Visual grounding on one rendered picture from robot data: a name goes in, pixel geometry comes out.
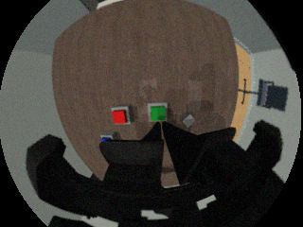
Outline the red button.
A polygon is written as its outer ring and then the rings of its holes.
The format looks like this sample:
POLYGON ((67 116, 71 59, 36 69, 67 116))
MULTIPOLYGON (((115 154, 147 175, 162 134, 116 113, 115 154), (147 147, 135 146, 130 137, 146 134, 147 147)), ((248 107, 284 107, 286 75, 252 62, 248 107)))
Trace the red button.
POLYGON ((132 110, 130 110, 130 105, 120 105, 115 106, 113 109, 113 117, 115 124, 124 124, 130 125, 132 124, 132 110))

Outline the green button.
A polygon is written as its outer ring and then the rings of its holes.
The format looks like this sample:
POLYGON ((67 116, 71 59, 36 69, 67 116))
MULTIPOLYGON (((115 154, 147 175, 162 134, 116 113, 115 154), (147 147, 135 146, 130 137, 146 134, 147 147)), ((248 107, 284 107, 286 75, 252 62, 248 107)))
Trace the green button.
POLYGON ((167 102, 148 102, 149 122, 167 121, 167 102))

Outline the blue button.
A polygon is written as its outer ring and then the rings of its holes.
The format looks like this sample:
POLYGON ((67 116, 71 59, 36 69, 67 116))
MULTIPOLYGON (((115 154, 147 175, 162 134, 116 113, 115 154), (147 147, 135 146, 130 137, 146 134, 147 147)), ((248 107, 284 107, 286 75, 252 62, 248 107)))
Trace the blue button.
POLYGON ((111 140, 111 139, 117 140, 117 135, 116 135, 116 132, 114 132, 114 131, 103 132, 100 136, 102 137, 101 141, 111 140))

